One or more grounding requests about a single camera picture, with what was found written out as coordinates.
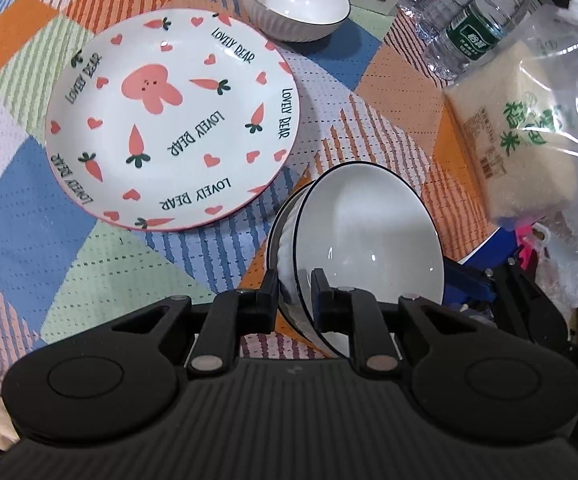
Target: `tablecloth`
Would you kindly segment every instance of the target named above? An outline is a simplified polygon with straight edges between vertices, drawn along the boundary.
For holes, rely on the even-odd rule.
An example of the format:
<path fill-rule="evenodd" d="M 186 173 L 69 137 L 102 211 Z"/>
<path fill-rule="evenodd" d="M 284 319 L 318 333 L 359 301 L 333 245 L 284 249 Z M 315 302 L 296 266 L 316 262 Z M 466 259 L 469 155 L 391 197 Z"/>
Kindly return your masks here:
<path fill-rule="evenodd" d="M 397 172 L 422 197 L 442 248 L 459 259 L 493 229 L 444 106 L 403 15 L 361 9 L 330 37 L 280 46 L 300 94 L 298 139 L 258 199 L 219 222 L 171 233 L 123 230 L 89 216 L 60 189 L 44 152 L 51 88 L 98 32 L 162 7 L 196 7 L 248 22 L 240 0 L 0 0 L 0 386 L 9 366 L 45 343 L 171 294 L 209 301 L 259 285 L 264 241 L 296 186 L 346 160 Z M 322 357 L 278 319 L 249 335 L 247 356 Z"/>

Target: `screw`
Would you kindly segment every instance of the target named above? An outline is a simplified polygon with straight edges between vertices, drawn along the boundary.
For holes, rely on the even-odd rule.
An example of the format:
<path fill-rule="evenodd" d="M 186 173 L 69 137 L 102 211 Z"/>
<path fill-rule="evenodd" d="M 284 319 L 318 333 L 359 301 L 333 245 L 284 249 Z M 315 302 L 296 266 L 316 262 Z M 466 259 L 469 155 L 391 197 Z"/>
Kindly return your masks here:
<path fill-rule="evenodd" d="M 398 367 L 398 360 L 390 355 L 372 355 L 366 364 L 376 372 L 390 372 Z"/>
<path fill-rule="evenodd" d="M 222 366 L 222 359 L 217 355 L 198 355 L 191 361 L 191 368 L 199 372 L 214 372 Z"/>

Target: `transparent plastic bag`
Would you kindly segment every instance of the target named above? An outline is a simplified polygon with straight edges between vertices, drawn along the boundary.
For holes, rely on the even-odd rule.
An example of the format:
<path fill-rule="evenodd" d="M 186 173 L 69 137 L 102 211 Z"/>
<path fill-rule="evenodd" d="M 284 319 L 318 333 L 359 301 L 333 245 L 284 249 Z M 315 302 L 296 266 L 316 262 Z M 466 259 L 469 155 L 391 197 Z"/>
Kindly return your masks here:
<path fill-rule="evenodd" d="M 578 0 L 543 6 L 446 90 L 489 218 L 506 229 L 578 195 Z"/>

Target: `green bottle label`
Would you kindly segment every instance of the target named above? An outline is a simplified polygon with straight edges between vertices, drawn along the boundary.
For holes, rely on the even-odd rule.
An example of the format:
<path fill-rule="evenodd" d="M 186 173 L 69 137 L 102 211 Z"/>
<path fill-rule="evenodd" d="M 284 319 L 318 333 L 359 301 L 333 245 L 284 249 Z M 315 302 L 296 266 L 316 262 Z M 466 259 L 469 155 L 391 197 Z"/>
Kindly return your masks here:
<path fill-rule="evenodd" d="M 470 6 L 465 7 L 446 30 L 451 43 L 472 61 L 482 57 L 500 41 L 500 38 L 493 35 L 478 19 Z"/>

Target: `bowl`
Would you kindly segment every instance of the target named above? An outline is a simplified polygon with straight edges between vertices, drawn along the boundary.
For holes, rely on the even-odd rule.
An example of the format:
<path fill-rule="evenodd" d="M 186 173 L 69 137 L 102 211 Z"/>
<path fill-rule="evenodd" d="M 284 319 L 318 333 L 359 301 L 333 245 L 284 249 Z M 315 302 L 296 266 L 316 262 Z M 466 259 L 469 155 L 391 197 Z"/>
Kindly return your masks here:
<path fill-rule="evenodd" d="M 331 34 L 351 12 L 349 0 L 242 0 L 251 22 L 280 41 L 314 41 Z"/>
<path fill-rule="evenodd" d="M 331 286 L 363 288 L 378 301 L 418 294 L 442 303 L 444 266 L 434 222 L 416 192 L 377 164 L 346 162 L 299 190 L 270 240 L 267 265 L 275 251 L 284 303 L 303 311 L 287 306 L 285 317 L 312 341 L 309 332 L 316 332 L 338 355 L 349 355 L 348 337 L 313 328 L 313 269 L 324 269 Z"/>

